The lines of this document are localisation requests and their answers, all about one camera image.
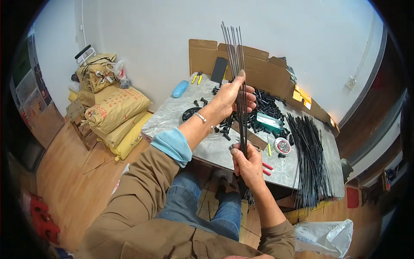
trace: jacket sleeve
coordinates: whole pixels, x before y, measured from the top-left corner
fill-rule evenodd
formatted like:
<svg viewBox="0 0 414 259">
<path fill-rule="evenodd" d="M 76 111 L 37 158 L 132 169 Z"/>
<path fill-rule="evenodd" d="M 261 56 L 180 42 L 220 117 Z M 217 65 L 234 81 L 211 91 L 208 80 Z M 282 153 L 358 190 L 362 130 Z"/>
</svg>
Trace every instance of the jacket sleeve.
<svg viewBox="0 0 414 259">
<path fill-rule="evenodd" d="M 285 220 L 271 228 L 262 228 L 258 250 L 278 259 L 293 258 L 295 235 L 292 224 Z"/>
<path fill-rule="evenodd" d="M 148 147 L 122 175 L 107 207 L 86 230 L 78 251 L 99 254 L 101 244 L 104 246 L 122 231 L 153 219 L 164 207 L 165 192 L 178 169 L 171 157 L 153 146 Z"/>
</svg>

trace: black handle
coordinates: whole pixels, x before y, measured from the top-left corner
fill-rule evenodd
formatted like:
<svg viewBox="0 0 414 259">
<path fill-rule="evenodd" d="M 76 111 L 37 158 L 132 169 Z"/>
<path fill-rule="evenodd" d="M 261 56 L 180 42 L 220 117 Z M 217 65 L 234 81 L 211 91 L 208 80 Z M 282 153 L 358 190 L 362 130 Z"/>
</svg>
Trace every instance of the black handle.
<svg viewBox="0 0 414 259">
<path fill-rule="evenodd" d="M 77 59 L 78 57 L 80 57 L 83 53 L 85 53 L 89 48 L 91 47 L 91 45 L 89 44 L 88 46 L 84 47 L 76 56 L 75 59 Z"/>
</svg>

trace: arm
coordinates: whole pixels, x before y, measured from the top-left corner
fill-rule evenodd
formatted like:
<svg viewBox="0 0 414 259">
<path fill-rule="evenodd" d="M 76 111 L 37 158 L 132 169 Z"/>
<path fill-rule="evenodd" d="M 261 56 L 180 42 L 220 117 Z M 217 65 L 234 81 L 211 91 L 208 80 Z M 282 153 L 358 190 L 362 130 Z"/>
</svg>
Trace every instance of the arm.
<svg viewBox="0 0 414 259">
<path fill-rule="evenodd" d="M 265 184 L 262 172 L 262 156 L 248 143 L 248 159 L 246 159 L 239 147 L 240 144 L 236 144 L 231 150 L 234 172 L 236 175 L 242 176 L 255 199 L 255 206 L 258 209 L 262 227 L 258 250 L 275 258 L 293 258 L 295 253 L 294 228 L 286 220 Z"/>
<path fill-rule="evenodd" d="M 178 129 L 154 137 L 151 146 L 121 177 L 119 187 L 105 210 L 87 229 L 80 245 L 81 251 L 91 256 L 101 254 L 109 257 L 106 253 L 115 253 L 116 249 L 105 251 L 103 247 L 107 240 L 153 219 L 161 211 L 166 202 L 166 190 L 178 169 L 191 160 L 191 151 L 211 132 L 211 126 L 216 126 L 231 114 L 244 80 L 242 72 L 232 83 L 221 86 L 214 99 L 199 111 L 207 120 L 205 123 L 193 116 Z M 255 97 L 251 94 L 254 89 L 248 87 L 248 92 L 248 99 L 254 101 Z M 251 111 L 255 104 L 250 101 L 248 106 L 248 111 Z"/>
</svg>

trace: brown jacket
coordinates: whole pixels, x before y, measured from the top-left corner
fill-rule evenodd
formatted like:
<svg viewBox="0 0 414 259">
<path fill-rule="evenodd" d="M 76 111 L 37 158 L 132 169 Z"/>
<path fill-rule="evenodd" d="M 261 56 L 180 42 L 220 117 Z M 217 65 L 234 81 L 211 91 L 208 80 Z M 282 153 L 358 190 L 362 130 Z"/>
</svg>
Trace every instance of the brown jacket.
<svg viewBox="0 0 414 259">
<path fill-rule="evenodd" d="M 258 250 L 185 223 L 154 219 L 179 169 L 169 156 L 150 146 L 129 166 L 108 206 L 86 230 L 77 258 L 222 258 L 262 253 L 293 258 L 293 226 L 285 221 L 262 229 Z"/>
</svg>

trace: jeans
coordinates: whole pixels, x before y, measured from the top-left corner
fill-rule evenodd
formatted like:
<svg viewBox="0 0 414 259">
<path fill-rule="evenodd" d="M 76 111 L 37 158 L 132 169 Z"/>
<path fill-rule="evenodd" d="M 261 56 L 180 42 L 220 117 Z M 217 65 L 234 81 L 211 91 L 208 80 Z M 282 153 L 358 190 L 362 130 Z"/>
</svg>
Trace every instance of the jeans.
<svg viewBox="0 0 414 259">
<path fill-rule="evenodd" d="M 166 204 L 156 218 L 184 222 L 238 241 L 241 223 L 240 194 L 235 191 L 219 193 L 219 208 L 210 222 L 196 215 L 200 195 L 201 186 L 195 175 L 191 172 L 179 174 L 167 191 Z"/>
</svg>

